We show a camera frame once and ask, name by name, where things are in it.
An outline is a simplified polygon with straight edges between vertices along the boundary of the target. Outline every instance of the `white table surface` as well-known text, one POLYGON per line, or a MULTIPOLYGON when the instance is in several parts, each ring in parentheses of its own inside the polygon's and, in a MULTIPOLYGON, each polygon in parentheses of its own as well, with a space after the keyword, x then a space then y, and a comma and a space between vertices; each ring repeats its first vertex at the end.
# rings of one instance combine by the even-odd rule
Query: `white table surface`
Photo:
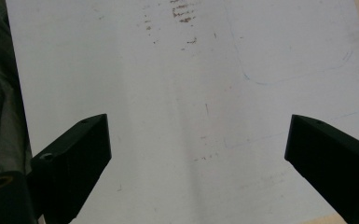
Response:
POLYGON ((81 119, 109 118, 113 159, 72 223, 334 213, 283 154, 292 114, 359 139, 352 0, 7 6, 34 154, 81 119))

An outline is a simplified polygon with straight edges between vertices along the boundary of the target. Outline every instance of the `wrinkled fabric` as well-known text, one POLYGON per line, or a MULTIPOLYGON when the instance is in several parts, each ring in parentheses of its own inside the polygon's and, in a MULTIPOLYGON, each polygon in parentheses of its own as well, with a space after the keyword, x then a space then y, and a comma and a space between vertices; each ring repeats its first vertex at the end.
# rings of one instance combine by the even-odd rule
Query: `wrinkled fabric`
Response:
POLYGON ((28 173, 31 157, 7 9, 0 1, 0 173, 28 173))

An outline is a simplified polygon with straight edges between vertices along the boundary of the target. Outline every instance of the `scuffed white surface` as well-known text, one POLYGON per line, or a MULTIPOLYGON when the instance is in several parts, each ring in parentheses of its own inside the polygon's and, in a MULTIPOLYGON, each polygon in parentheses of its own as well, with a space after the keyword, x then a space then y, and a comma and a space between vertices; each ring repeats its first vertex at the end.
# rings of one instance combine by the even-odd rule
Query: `scuffed white surface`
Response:
POLYGON ((108 114, 113 160, 72 223, 286 224, 333 213, 283 154, 292 114, 359 138, 352 0, 7 5, 34 154, 108 114))

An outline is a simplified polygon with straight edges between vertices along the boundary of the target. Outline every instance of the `white board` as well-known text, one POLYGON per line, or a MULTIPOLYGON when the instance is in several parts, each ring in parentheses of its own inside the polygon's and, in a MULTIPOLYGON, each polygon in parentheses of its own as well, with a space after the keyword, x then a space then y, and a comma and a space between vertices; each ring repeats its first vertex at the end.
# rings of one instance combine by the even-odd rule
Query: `white board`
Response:
POLYGON ((109 118, 113 160, 72 223, 334 212, 283 154, 292 114, 359 139, 352 0, 7 5, 34 154, 81 119, 109 118))

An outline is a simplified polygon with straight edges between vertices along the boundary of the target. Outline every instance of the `dark cloth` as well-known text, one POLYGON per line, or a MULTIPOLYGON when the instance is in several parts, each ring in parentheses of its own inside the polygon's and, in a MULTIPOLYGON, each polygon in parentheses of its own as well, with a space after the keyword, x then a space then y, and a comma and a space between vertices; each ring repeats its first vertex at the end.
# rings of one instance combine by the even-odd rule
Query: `dark cloth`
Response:
POLYGON ((7 9, 0 1, 0 173, 26 174, 31 157, 7 9))

